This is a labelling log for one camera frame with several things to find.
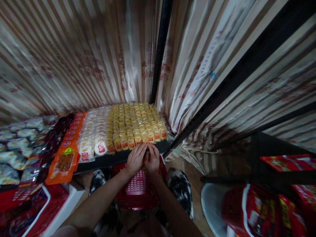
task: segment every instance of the floor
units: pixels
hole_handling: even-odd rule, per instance
[[[200,195],[203,188],[203,183],[200,182],[200,177],[202,176],[202,174],[192,164],[190,164],[182,158],[177,158],[174,161],[167,162],[166,166],[167,170],[170,167],[174,167],[185,172],[190,181],[192,189],[194,223],[200,229],[204,236],[214,236],[204,217],[200,200]],[[78,207],[88,197],[90,181],[92,179],[92,176],[93,172],[88,172],[82,175],[74,176],[73,179],[76,182],[79,182],[86,187],[86,191],[84,192],[76,207]],[[132,227],[135,223],[139,221],[139,214],[137,212],[121,211],[121,216],[122,220],[126,223],[127,228]]]

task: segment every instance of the red packaging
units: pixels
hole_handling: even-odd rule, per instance
[[[300,211],[295,204],[279,195],[282,209],[282,223],[284,227],[284,235],[293,237],[307,236],[307,229]]]

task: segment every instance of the hand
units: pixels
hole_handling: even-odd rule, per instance
[[[143,157],[147,149],[147,143],[138,144],[129,154],[125,169],[131,177],[137,174],[143,165]]]
[[[149,152],[145,154],[145,168],[149,176],[159,175],[159,151],[153,144],[148,144]]]

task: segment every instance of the striped curtain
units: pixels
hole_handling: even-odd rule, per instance
[[[183,130],[286,2],[175,1],[157,97],[171,134]],[[216,172],[227,150],[208,153],[215,144],[316,101],[315,26],[316,15],[166,160],[182,156],[203,174]],[[315,152],[315,127],[311,113],[266,132]],[[239,147],[247,144],[242,141]]]
[[[0,1],[0,125],[149,100],[162,1]]]

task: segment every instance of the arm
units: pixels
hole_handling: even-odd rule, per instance
[[[160,198],[162,209],[165,211],[172,235],[180,236],[200,236],[203,237],[200,230],[190,219],[178,200],[174,197],[168,187],[165,185],[158,173],[159,168],[159,151],[152,145],[148,144],[149,153],[145,155],[145,168],[150,180],[152,181],[158,196]]]
[[[90,236],[117,193],[141,168],[146,148],[147,143],[136,146],[128,156],[126,168],[91,194],[61,227],[72,225],[79,236]]]

